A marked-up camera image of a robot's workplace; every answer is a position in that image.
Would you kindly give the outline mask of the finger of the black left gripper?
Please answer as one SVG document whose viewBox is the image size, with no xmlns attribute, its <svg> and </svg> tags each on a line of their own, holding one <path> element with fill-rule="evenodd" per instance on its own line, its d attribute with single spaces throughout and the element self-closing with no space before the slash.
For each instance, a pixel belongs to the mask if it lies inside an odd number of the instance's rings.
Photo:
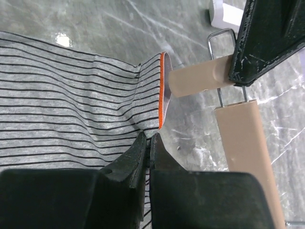
<svg viewBox="0 0 305 229">
<path fill-rule="evenodd" d="M 303 0 L 248 0 L 229 80 L 237 86 L 250 86 L 304 46 Z"/>
</svg>

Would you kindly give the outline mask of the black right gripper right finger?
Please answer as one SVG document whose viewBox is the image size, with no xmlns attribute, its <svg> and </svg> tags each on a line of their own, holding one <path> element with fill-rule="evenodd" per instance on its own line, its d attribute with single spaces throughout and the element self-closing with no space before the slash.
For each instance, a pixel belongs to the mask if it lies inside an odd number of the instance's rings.
<svg viewBox="0 0 305 229">
<path fill-rule="evenodd" d="M 188 171 L 155 134 L 150 151 L 154 229 L 271 229 L 258 180 L 249 173 Z"/>
</svg>

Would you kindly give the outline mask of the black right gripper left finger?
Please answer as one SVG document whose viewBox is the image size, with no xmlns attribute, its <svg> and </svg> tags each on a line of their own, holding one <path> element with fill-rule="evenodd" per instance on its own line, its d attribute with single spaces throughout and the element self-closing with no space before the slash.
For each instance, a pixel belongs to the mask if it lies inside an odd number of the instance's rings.
<svg viewBox="0 0 305 229">
<path fill-rule="evenodd" d="M 7 169 L 3 229 L 137 229 L 144 217 L 146 136 L 96 169 Z"/>
</svg>

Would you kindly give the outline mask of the beige clip hanger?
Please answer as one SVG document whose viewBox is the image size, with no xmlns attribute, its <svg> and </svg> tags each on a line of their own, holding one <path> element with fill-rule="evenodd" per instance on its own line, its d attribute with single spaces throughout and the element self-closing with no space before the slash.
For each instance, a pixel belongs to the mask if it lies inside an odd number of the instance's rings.
<svg viewBox="0 0 305 229">
<path fill-rule="evenodd" d="M 266 197 L 272 222 L 277 229 L 303 226 L 303 221 L 284 220 L 257 102 L 248 100 L 246 88 L 243 87 L 244 101 L 229 105 L 223 103 L 221 88 L 232 85 L 228 80 L 232 56 L 215 59 L 211 46 L 211 38 L 223 33 L 228 33 L 232 42 L 236 43 L 232 29 L 210 34 L 207 43 L 211 60 L 170 72 L 169 86 L 172 94 L 183 97 L 217 89 L 220 107 L 215 109 L 215 115 L 229 170 L 244 172 L 256 179 Z"/>
</svg>

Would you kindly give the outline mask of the grey striped boxer underwear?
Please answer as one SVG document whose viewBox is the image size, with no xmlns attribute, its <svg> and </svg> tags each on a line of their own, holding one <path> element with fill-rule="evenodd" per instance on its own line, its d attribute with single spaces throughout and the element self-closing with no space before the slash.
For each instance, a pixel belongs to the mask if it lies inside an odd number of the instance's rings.
<svg viewBox="0 0 305 229">
<path fill-rule="evenodd" d="M 102 169 L 164 124 L 168 53 L 133 65 L 0 33 L 0 169 Z"/>
</svg>

